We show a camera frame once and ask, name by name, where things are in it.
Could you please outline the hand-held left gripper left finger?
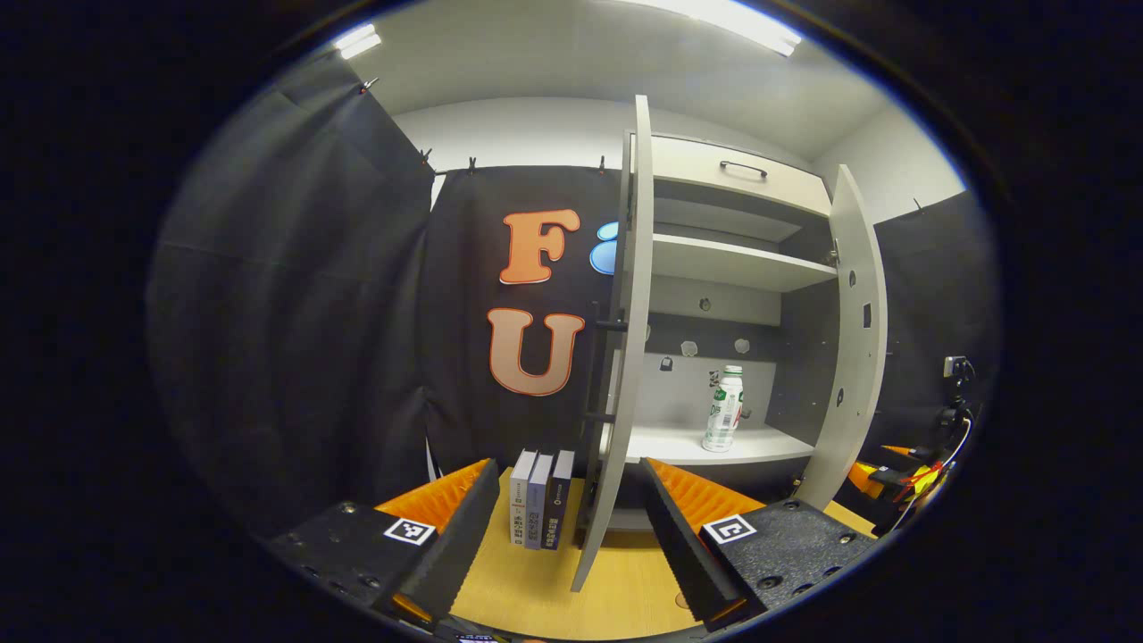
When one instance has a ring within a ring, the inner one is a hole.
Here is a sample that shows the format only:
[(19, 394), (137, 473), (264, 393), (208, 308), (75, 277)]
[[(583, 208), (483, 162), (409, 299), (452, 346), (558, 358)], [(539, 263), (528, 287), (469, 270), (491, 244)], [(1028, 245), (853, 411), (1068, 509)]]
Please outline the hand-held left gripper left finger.
[(379, 505), (344, 501), (267, 548), (331, 595), (411, 626), (451, 611), (499, 496), (491, 457)]

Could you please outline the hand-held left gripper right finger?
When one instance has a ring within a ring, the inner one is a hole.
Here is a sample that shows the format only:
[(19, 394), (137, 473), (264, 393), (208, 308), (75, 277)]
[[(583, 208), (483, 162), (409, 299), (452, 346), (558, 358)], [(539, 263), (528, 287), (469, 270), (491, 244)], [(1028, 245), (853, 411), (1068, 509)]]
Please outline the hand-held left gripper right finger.
[(708, 630), (801, 598), (876, 544), (799, 499), (756, 501), (652, 457), (639, 468), (653, 533), (692, 614)]

